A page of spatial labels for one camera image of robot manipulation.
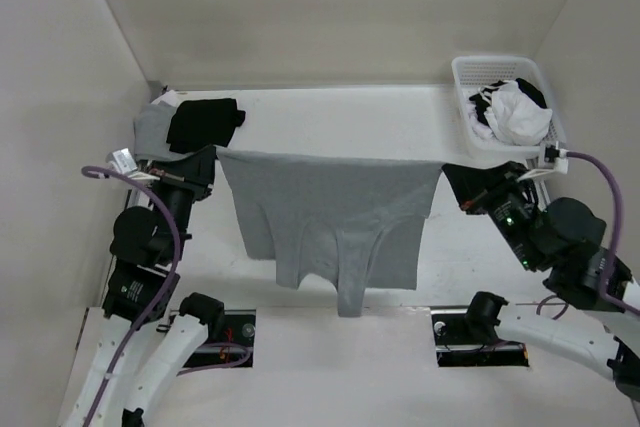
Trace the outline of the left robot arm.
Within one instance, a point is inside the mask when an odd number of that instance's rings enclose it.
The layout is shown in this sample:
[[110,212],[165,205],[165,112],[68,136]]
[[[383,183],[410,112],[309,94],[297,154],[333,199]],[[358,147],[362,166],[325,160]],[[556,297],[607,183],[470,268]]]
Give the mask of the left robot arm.
[[115,266],[102,303],[100,338],[65,425],[147,425],[188,358],[223,337],[223,303],[192,293],[155,350],[148,349],[180,280],[192,207],[212,193],[215,162],[216,148],[209,145],[144,168],[123,149],[106,167],[82,168],[87,178],[128,184],[151,204],[123,210],[114,223]]

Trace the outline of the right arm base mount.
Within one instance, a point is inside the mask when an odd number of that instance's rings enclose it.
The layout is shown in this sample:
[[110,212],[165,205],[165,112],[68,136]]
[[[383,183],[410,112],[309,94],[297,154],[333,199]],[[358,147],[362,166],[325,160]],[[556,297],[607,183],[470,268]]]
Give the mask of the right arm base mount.
[[490,341],[473,333],[466,307],[431,309],[436,361],[441,368],[529,367],[524,344]]

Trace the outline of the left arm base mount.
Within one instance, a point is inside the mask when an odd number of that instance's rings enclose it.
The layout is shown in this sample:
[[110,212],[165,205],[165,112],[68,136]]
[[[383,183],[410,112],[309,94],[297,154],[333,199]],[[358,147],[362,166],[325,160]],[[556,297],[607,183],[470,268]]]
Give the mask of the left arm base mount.
[[[251,310],[231,310],[213,314],[184,313],[194,317],[197,324],[205,326],[207,339],[185,360],[184,370],[200,367],[227,366],[250,368],[257,331],[257,316]],[[156,332],[166,336],[183,316],[174,309],[156,327]]]

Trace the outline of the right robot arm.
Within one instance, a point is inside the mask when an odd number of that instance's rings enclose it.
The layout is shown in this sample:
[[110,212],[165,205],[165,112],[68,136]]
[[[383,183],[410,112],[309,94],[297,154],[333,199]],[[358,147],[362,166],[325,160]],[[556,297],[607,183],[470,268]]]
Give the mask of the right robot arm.
[[464,315],[466,335],[484,347],[538,347],[638,400],[639,284],[615,249],[603,247],[605,221],[569,197],[540,208],[532,172],[516,162],[486,170],[447,164],[443,172],[465,214],[488,216],[525,270],[547,273],[548,291],[604,328],[590,336],[538,314],[520,314],[505,298],[479,291]]

